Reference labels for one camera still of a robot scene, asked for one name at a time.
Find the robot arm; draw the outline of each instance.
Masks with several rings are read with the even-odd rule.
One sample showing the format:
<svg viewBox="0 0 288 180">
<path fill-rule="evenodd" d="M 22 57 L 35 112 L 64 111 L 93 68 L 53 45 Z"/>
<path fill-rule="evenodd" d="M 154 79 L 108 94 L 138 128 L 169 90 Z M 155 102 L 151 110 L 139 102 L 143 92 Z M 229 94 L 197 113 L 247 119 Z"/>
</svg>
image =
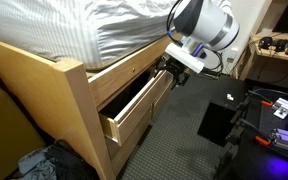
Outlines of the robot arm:
<svg viewBox="0 0 288 180">
<path fill-rule="evenodd" d="M 186 41 L 171 43 L 166 53 L 199 73 L 204 63 L 203 48 L 218 51 L 229 46 L 239 32 L 228 0 L 182 0 L 174 13 L 174 26 Z"/>
</svg>

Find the white bedsheet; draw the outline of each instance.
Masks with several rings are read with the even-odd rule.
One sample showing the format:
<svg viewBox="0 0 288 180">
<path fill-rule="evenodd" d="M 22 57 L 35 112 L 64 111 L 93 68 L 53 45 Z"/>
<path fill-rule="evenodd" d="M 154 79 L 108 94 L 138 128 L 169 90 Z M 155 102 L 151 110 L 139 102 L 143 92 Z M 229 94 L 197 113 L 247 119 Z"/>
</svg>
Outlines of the white bedsheet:
<svg viewBox="0 0 288 180">
<path fill-rule="evenodd" d="M 175 0 L 0 0 L 0 41 L 100 69 L 166 34 Z"/>
</svg>

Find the desk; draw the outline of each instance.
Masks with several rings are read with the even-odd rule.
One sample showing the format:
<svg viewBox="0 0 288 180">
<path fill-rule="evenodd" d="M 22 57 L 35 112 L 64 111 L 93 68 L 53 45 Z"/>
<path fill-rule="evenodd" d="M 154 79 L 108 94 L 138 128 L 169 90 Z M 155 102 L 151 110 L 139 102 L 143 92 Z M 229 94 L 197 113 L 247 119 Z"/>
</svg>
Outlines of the desk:
<svg viewBox="0 0 288 180">
<path fill-rule="evenodd" d="M 250 99 L 245 117 L 247 122 L 264 134 L 269 134 L 274 128 L 288 130 L 288 119 L 275 118 L 269 107 Z M 236 156 L 221 171 L 218 179 L 288 179 L 288 151 L 265 147 L 254 141 L 255 135 L 258 133 L 253 129 L 243 130 Z"/>
<path fill-rule="evenodd" d="M 277 39 L 287 39 L 288 40 L 288 34 L 273 33 L 271 36 L 273 37 L 273 40 L 277 40 Z M 251 40 L 250 40 L 251 45 L 249 46 L 250 55 L 247 56 L 247 55 L 245 55 L 246 53 L 244 53 L 241 57 L 241 61 L 236 66 L 235 71 L 237 72 L 237 71 L 239 71 L 239 68 L 241 68 L 240 65 L 245 64 L 243 70 L 237 75 L 237 76 L 239 76 L 238 78 L 240 80 L 245 80 L 247 78 L 249 72 L 251 71 L 251 69 L 254 65 L 255 60 L 259 56 L 288 61 L 288 55 L 285 55 L 284 52 L 275 53 L 273 46 L 271 46 L 270 47 L 271 49 L 269 49 L 269 50 L 265 50 L 265 49 L 259 50 L 258 49 L 258 41 L 262 37 L 263 36 L 259 36 L 259 35 L 255 35 L 255 36 L 251 37 Z"/>
</svg>

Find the open drawer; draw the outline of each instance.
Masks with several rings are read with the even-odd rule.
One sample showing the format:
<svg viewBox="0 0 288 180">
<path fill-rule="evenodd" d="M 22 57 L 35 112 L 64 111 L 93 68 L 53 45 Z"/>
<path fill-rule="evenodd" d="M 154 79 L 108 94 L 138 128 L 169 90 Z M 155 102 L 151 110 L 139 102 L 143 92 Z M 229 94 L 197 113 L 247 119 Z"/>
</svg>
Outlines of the open drawer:
<svg viewBox="0 0 288 180">
<path fill-rule="evenodd" d="M 140 121 L 150 120 L 143 119 L 145 112 L 152 113 L 154 102 L 170 87 L 172 79 L 171 74 L 161 71 L 114 118 L 100 114 L 105 136 L 122 146 Z"/>
</svg>

